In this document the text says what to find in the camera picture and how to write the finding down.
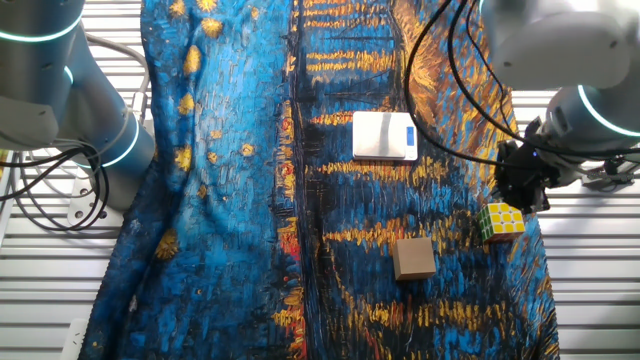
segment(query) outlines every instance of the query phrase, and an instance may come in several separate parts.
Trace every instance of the cable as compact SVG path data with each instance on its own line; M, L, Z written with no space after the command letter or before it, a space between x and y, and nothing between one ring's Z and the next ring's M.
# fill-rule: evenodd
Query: cable
M537 148L537 149L540 149L540 150L543 150L543 151L547 151L547 152L550 152L550 153L553 153L553 154L571 155L571 156L579 156L579 157L606 157L606 158L609 158L609 157L614 157L614 156L619 156L619 155L624 155L624 154L640 153L640 149L621 149L621 150L593 151L593 152L574 151L574 150L569 150L569 149L561 149L561 148L558 148L558 147L547 146L547 145L544 145L544 144L541 144L541 143L535 143L535 142L531 141L530 139L526 139L526 138L521 137L518 134L515 134L513 131L511 131L511 129L504 127L498 121L496 121L491 115L489 115L482 108L482 106L474 99L473 95L471 95L471 93L469 92L469 90L465 86L464 82L460 78L460 73L458 72L458 68L457 68L457 65L455 63L455 57L454 57L454 53L453 53L453 36L455 34L457 23L460 20L460 15L462 14L462 11L464 10L464 7L467 5L467 2L468 2L468 0L461 0L460 5L458 6L458 9L456 10L456 14L454 15L453 21L451 22L451 26L449 27L449 34L448 34L448 38L447 38L447 51L448 51L448 58L449 58L449 66L451 68L451 72L453 74L453 77L456 80L456 83L458 84L458 87L459 87L460 91L464 94L464 96L467 98L467 100L473 105L473 107L478 112L480 112L480 114L482 114L482 116L485 119L487 119L487 121L489 121L496 128L500 129L500 131L504 132L507 135L510 135L514 139L522 141L522 142L524 142L524 143L526 143L528 145L531 145L534 148Z
M473 3L471 4L469 11L467 12L467 23L465 26L467 30L467 37L471 41L471 45L473 45L473 47L478 52L478 55L480 55L480 59L482 59L482 62L484 63L485 68L487 69L487 71L489 71L489 74L491 75L493 80L495 80L496 84L498 84L498 86L500 87L500 113L502 114L502 121L507 126L507 128L511 129L511 124L509 123L507 114L504 111L504 102L507 99L507 93L506 91L504 91L504 86L500 82L500 79L498 79L498 76L496 75L496 73L494 73L493 69L491 69L491 66L489 66L489 62L484 57L484 54L482 53L480 46L473 39L473 35L471 35L471 28L469 24L471 24L471 14L473 13L473 9L475 8L477 3L478 3L478 0L473 0Z
M27 186L25 186L24 188L20 189L20 190L15 190L14 188L14 192L8 195L4 195L4 196L0 196L0 201L7 201L9 199L15 199L18 196L24 194L25 192L31 190L31 188L33 188L34 186L36 186L36 184L38 184L40 181L42 181L47 175L49 175L53 170L55 170L57 167L59 167L60 165L64 164L66 161L71 160L71 158L73 158L74 156L76 156L77 154L81 153L82 150L81 149L73 149L70 150L69 152L65 152L65 153L61 153L62 155L65 155L63 157L60 158L60 160L58 160L58 162L56 162L55 164L53 164L52 166L50 166L47 170L45 170L42 175L39 175L38 177L36 177L32 182L30 182ZM25 166L10 166L10 168L24 168Z
M38 165L44 165L56 160L60 160L62 158L66 158L68 157L68 155L71 154L71 157L74 157L76 155L78 155L79 153L81 153L82 150L80 149L70 149L67 151L63 151L60 154L56 155L56 156L52 156L48 159L42 159L42 160L37 160L37 161L32 161L29 163L13 163L13 162L2 162L0 161L0 166L3 167L8 167L8 168L27 168L27 167L32 167L32 166L38 166Z
M149 65L147 65L147 60L144 58L144 55L140 54L139 52L133 50L128 46L124 46L122 44L118 44L116 42L103 39L95 35L86 34L86 36L87 36L87 40L94 44L98 44L108 49L129 55L132 58L134 58L137 62L139 62L140 65L144 67L144 78L142 79L142 84L140 85L139 91L141 93L147 92L147 88L149 87Z
M407 67L405 69L404 72L404 79L403 79L403 87L404 87L404 100L407 106L407 112L409 113L409 116L411 116L411 120L413 121L413 124L415 125L415 127L418 129L418 132L420 133L420 135L422 135L423 138L425 138L425 140L427 140L431 145L435 146L436 148L449 153L453 156L459 157L461 159L464 160L468 160L468 161L473 161L473 162L477 162L477 163L481 163L481 164L487 164L487 165L495 165L495 166L502 166L502 167L511 167L511 168L516 168L516 169L533 169L531 167L526 167L526 166L519 166L519 165L512 165L512 164L505 164L505 163L500 163L497 161L492 161L492 160L487 160L487 159L482 159L482 158L478 158L478 157L474 157L471 155L466 155L463 154L461 152L455 151L453 149L449 149L448 147L438 143L438 141L436 141L434 138L432 138L427 130L422 126L422 124L416 119L416 116L414 114L414 109L413 106L411 104L411 92L409 91L409 80L411 79L411 70L413 68L413 63L415 61L415 57L416 54L418 53L418 49L420 48L420 45L422 44L422 41L424 41L424 38L427 36L427 34L429 33L429 30L431 30L431 28L433 27L433 25L435 24L436 21L438 21L438 19L440 18L440 16L442 15L442 13L444 13L444 11L449 7L449 5L451 4L452 0L445 0L444 3L440 6L440 8L438 8L438 10L433 14L433 16L429 19L429 22L427 22L427 25L424 27L424 29L422 30L422 32L420 33L420 35L418 36L418 38L416 39L415 44L413 45L413 48L411 49L411 52L409 53L409 57L407 59Z
M29 151L29 152L28 152L28 154L29 154L29 158L30 158L31 160L33 160L33 159L34 159L34 157L33 157L33 151ZM36 171L36 173L38 173L38 175L42 175L42 170L40 170L40 167L35 166L33 169ZM86 179L89 179L89 176L87 176L86 178L80 178L80 177L77 177L77 178L78 178L78 179L81 179L81 180L86 180ZM44 183L49 187L49 189L51 189L53 192L55 192L56 194L58 194L58 195L60 195L60 196L65 197L65 198L67 198L67 199L80 199L80 198L83 198L83 197L87 197L87 196L91 195L91 193L93 193L93 189L91 189L91 190L89 190L89 191L88 191L87 193L85 193L85 194L80 194L80 195L71 195L71 194L67 194L67 193L65 193L64 191L61 191L60 189L58 189L58 188L57 188L55 185L53 185L53 184L49 181L49 179L47 179L47 178L42 179L42 181L43 181L43 182L44 182Z
M105 197L104 197L104 201L102 203L102 206L101 206L100 210L98 211L98 214L94 217L94 219L91 222L89 222L89 224L82 226L82 224L84 224L85 222L87 222L91 218L91 216L93 215L93 213L97 209L97 204L98 204L99 194L100 194L100 178L99 177L96 177L96 189L95 189L96 200L93 202L91 210L89 211L87 216L84 217L79 223L77 223L75 225L72 225L72 226L65 226L65 225L62 225L62 224L58 223L55 219L53 219L49 214L46 213L46 211L42 208L42 206L40 206L40 204L38 204L36 199L33 197L33 194L31 194L31 191L27 191L27 196L32 201L34 206L40 211L40 213L47 220L49 220L51 223L53 223L53 224L55 224L57 226L57 227L51 227L51 226L47 226L47 225L44 225L44 224L40 223L33 216L31 216L31 214L29 214L29 212L25 209L24 205L22 204L22 201L20 200L20 198L16 198L15 199L16 203L17 203L18 207L20 208L20 210L22 211L22 213L25 215L25 217L27 217L32 223L36 224L40 228L42 228L44 230L49 230L49 231L82 231L82 230L86 230L86 229L90 228L91 226L93 226L96 223L96 221L98 221L98 219L100 219L100 215L104 212L104 209L106 208L107 201L109 199L109 179L107 177L107 174L106 174L106 171L104 170L104 168L102 168L102 166L100 166L100 164L97 163L95 161L95 159L91 159L90 154L87 154L87 152L88 152L87 148L85 148L83 150L84 150L83 154L87 157L87 161L89 161L89 163L91 164L92 168L93 167L98 167L99 172L102 174L102 177L104 179ZM23 172L22 180L26 184L26 179L24 177L24 170L21 170L21 171ZM16 188L15 178L14 177L12 177L12 181L13 181L14 188Z

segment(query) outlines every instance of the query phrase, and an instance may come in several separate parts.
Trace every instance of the fabric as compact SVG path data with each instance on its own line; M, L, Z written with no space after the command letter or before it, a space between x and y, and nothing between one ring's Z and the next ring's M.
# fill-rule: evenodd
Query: fabric
M438 6L145 0L157 158L80 358L559 358L537 219L513 244L481 243L490 167L422 139L415 163L352 160L353 111L405 110L404 62ZM445 15L417 58L418 114L456 150L494 158L504 137L455 86ZM465 82L498 117L499 90L459 32ZM418 236L437 273L397 283L390 249Z

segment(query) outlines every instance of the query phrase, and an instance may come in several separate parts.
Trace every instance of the gray robot arm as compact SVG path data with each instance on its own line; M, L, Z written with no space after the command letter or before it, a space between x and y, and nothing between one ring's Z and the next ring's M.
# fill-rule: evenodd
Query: gray robot arm
M504 84L517 90L560 87L530 136L583 152L629 149L640 142L640 2L485 0L481 11L494 71ZM530 155L519 154L520 161L535 156L553 169L538 179L542 188L583 178L580 165L592 160L519 150ZM540 204L524 203L540 210Z
M154 142L93 59L80 23L83 5L0 1L0 148L88 142L101 153L109 177L108 205L124 210ZM86 162L76 161L91 173Z

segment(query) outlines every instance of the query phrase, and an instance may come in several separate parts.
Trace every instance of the blue light ring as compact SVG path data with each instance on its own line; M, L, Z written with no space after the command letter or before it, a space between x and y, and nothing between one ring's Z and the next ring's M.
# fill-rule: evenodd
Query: blue light ring
M593 107L593 105L591 105L589 98L587 98L587 94L584 91L584 86L578 85L578 94L580 95L580 99L582 100L582 103L584 104L587 111L589 111L591 116L593 116L596 120L598 120L600 124L622 135L631 136L631 137L640 137L640 132L623 129L619 126L616 126L610 123L609 121L607 121L607 119L605 119L602 115L600 115L600 113L598 113L598 111Z
M73 29L75 29L76 26L78 26L81 19L82 19L82 14L80 14L80 16L69 27L55 34L43 35L43 36L25 36L25 35L16 35L16 34L0 31L0 39L17 41L17 42L26 42L26 43L38 43L38 42L51 41L51 40L61 38L67 35L68 33L70 33L71 31L73 31Z
M125 152L122 153L122 155L118 156L117 158L109 161L106 164L102 164L102 167L109 167L112 165L115 165L116 163L118 163L120 160L124 159L125 156L129 155L129 153L131 152L131 150L133 150L133 148L136 146L136 143L138 142L138 137L140 135L140 124L135 121L136 123L136 135L133 137L133 141L131 142L131 145L129 145L129 148L127 150L125 150ZM91 166L87 166L87 165L83 165L83 164L78 164L76 163L76 165L85 168L85 169L91 169Z

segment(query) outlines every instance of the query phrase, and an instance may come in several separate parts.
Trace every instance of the black cable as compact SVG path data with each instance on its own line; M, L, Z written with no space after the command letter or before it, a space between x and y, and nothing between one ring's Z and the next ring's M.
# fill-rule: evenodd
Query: black cable
M416 54L418 53L418 49L420 48L420 45L422 44L422 41L424 41L424 38L429 33L429 30L431 30L431 28L433 27L435 22L438 21L438 19L442 15L442 13L444 13L444 11L449 7L449 5L451 4L451 1L452 0L445 0L445 2L442 5L440 5L440 8L438 8L438 10L429 19L429 22L427 22L427 25L424 27L424 29L422 30L422 32L420 33L420 35L416 39L416 43L413 45L413 48L411 49L411 52L409 53L409 57L407 59L407 67L405 69L404 79L403 79L404 100L405 100L405 103L406 103L406 106L407 106L407 112L409 113L409 116L411 116L411 120L413 121L413 124L415 125L415 127L418 129L418 132L420 133L420 135L422 135L422 137L425 138L425 140L427 140L431 145L435 146L436 148L438 148L438 149L440 149L440 150L442 150L442 151L444 151L446 153L449 153L449 154L451 154L453 156L459 157L459 158L464 159L464 160L473 161L473 162L477 162L477 163L481 163L481 164L530 170L530 169L532 169L531 167L500 163L500 162L497 162L497 161L492 161L492 160L487 160L487 159L474 157L474 156L471 156L471 155L466 155L466 154L463 154L461 152L455 151L453 149L449 149L448 147L438 143L438 141L436 141L434 138L432 138L431 135L428 134L427 130L422 126L422 124L416 119L416 116L414 114L414 109L413 109L413 106L411 104L411 99L412 99L411 92L409 91L409 80L411 78L411 70L413 68L413 63L415 61Z
M461 0L460 5L458 6L458 9L456 10L456 14L454 15L453 21L451 22L451 26L449 27L449 34L448 34L448 38L447 38L447 51L448 51L447 55L448 55L448 58L449 58L449 66L451 68L451 73L453 74L453 77L455 78L456 83L458 84L458 88L460 89L460 91L462 91L464 96L473 105L473 107L478 112L480 112L480 114L482 114L482 116L485 119L487 119L487 121L489 121L496 128L500 129L500 131L504 132L505 134L508 134L508 135L512 136L516 140L522 141L522 142L524 142L524 143L526 143L528 145L531 145L532 147L537 148L539 150L550 152L550 153L553 153L553 154L556 154L556 155L560 154L560 155L570 155L570 156L579 156L579 157L587 157L587 158L589 158L589 157L605 157L605 158L609 158L609 157L625 155L625 154L640 153L640 149L621 149L621 150L593 151L593 152L575 151L575 150L561 149L561 148L558 148L558 147L548 146L548 145L544 145L544 144L541 144L541 143L535 143L535 142L531 141L530 139L523 138L520 135L513 133L513 131L511 131L511 129L505 128L498 121L496 121L491 115L489 115L482 108L482 106L475 100L473 95L471 95L471 93L469 92L469 90L465 86L464 82L462 81L462 79L460 77L460 73L458 72L458 67L457 67L457 65L455 63L455 57L454 57L454 53L453 53L453 36L455 34L456 26L458 24L458 21L460 20L460 15L462 14L462 11L464 10L464 7L467 5L467 2L468 2L468 0Z
M46 213L46 211L42 208L42 206L40 204L38 204L38 202L35 199L35 197L33 196L33 194L31 194L31 191L27 191L27 196L29 197L29 199L31 200L33 205L40 211L40 213L47 220L49 220L51 223L53 223L57 227L51 227L51 226L47 226L47 225L44 225L44 224L40 223L33 216L31 216L31 214L29 214L29 212L25 209L24 205L22 204L22 201L20 200L20 198L16 198L16 203L17 203L18 207L20 208L20 210L22 211L22 213L25 215L26 218L28 218L32 223L36 224L38 227L40 227L40 228L42 228L44 230L49 230L49 231L82 231L82 230L89 229L91 226L93 226L96 223L96 221L98 221L98 219L100 219L100 215L104 212L104 209L106 208L107 200L109 199L109 179L108 179L106 171L104 170L102 165L98 164L96 162L95 156L91 156L91 154L90 154L91 150L93 150L93 149L91 149L89 147L86 147L85 149L83 149L83 154L85 155L85 157L87 158L87 161L91 165L92 170L94 170L94 173L96 173L95 188L94 188L94 192L95 192L95 196L96 197L95 197L95 200L93 202L93 205L91 206L91 210L89 211L87 216L85 216L80 222L78 222L75 225L72 225L72 226L62 225L59 222L57 222L53 217L51 217L49 214ZM24 170L21 170L21 171L22 171L22 180L26 185L26 179L24 177ZM93 220L91 222L89 222L89 224L87 224L85 226L82 226L82 224L84 224L85 222L89 221L89 219L91 219L91 216L93 215L93 213L97 209L98 200L99 200L99 194L100 194L100 178L99 178L100 174L102 174L102 177L103 177L104 183L105 183L104 201L102 202L102 206L101 206L100 210L98 211L98 214L93 218ZM15 179L12 178L12 181L13 181L14 187L15 187Z
M60 160L62 158L66 158L67 155L69 154L73 154L71 157L74 157L78 154L80 154L82 152L82 149L80 148L74 148L74 149L69 149L67 151L63 151L60 154L56 155L56 156L52 156L46 159L42 159L42 160L37 160L37 161L31 161L28 163L14 163L14 162L2 162L0 161L0 166L3 167L8 167L8 168L27 168L27 167L32 167L32 166L38 166L38 165L44 165L44 164L48 164L52 161L56 161L56 160Z
M56 168L58 168L60 165L64 164L65 162L71 160L74 156L76 156L77 154L79 154L80 152L82 152L82 150L80 149L73 149L65 152L66 155L63 156L60 160L58 160L58 162L56 162L55 164L51 165L47 170L45 170L41 175L39 175L38 177L36 177L32 182L30 182L29 184L27 184L24 188L20 189L20 190L16 190L16 188L14 187L14 192L8 195L4 195L4 196L0 196L0 201L7 201L9 199L15 199L18 196L24 194L25 192L31 190L31 188L33 188L34 186L36 186L36 184L38 184L40 181L42 181L42 179L44 179L47 175L49 175L53 170L55 170Z
M471 45L473 45L473 47L478 52L478 55L480 55L480 59L484 63L485 68L487 69L487 71L489 71L489 74L491 75L493 80L496 82L496 84L500 88L500 114L502 114L502 121L504 122L504 124L507 126L508 129L511 129L511 124L509 123L507 114L504 111L504 102L507 99L507 92L504 91L504 86L502 85L502 82L500 82L500 79L498 79L498 76L496 75L496 73L493 72L493 69L489 65L489 62L487 61L487 59L484 57L484 54L482 53L482 49L480 49L480 46L478 45L478 43L476 43L475 39L473 38L473 35L471 35L471 27L469 26L471 24L471 14L473 14L473 10L476 7L477 3L478 3L478 0L473 0L473 3L471 4L471 7L469 7L469 11L467 12L467 23L465 26L467 30L467 37L469 38L469 41L471 41Z

